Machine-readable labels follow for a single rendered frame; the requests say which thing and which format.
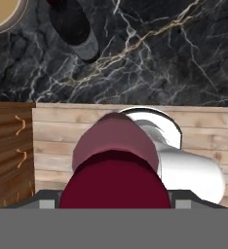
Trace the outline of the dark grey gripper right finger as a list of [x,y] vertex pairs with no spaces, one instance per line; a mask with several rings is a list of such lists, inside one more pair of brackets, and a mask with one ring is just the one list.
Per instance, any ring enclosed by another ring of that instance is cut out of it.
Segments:
[[173,209],[225,209],[225,206],[198,198],[191,191],[175,190],[168,191],[168,194],[171,202],[171,207]]

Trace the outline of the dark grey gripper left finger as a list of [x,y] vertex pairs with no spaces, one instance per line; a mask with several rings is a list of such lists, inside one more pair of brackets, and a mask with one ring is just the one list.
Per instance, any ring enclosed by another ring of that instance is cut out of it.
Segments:
[[9,208],[57,209],[61,194],[59,190],[40,190],[31,198],[12,204]]

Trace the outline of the maroon wine bottle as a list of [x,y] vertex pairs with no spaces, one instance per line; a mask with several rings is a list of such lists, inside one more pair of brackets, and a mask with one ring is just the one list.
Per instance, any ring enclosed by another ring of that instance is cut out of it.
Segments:
[[122,113],[100,118],[73,151],[73,176],[61,208],[169,208],[168,191],[157,174],[156,148]]

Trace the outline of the black bottle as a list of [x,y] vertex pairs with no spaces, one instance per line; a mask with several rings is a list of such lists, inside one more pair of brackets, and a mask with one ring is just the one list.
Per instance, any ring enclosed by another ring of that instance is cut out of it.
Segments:
[[84,62],[93,63],[100,56],[94,31],[81,4],[77,0],[46,0],[50,5],[49,16],[59,37]]

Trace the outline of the tan round cup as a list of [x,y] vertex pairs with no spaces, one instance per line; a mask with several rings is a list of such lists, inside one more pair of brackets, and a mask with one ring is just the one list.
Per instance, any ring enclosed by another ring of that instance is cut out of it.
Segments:
[[19,23],[27,6],[28,0],[0,0],[0,34]]

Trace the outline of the white and chrome stool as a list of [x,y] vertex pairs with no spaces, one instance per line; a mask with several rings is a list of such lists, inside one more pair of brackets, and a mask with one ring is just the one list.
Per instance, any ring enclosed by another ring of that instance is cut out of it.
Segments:
[[182,131],[166,113],[151,107],[121,110],[153,141],[158,158],[158,175],[170,191],[191,191],[202,200],[218,204],[225,193],[223,173],[213,160],[184,152]]

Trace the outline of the dark wood drawer cabinet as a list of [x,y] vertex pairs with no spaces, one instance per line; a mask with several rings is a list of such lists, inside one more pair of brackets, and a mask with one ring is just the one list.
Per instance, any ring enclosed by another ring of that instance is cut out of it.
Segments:
[[[32,109],[35,107],[34,103],[0,102],[0,207],[35,194],[32,125]],[[16,132],[21,122],[15,119],[15,115],[26,121],[26,128],[19,136]],[[21,168],[17,168],[22,159],[17,149],[27,152]]]

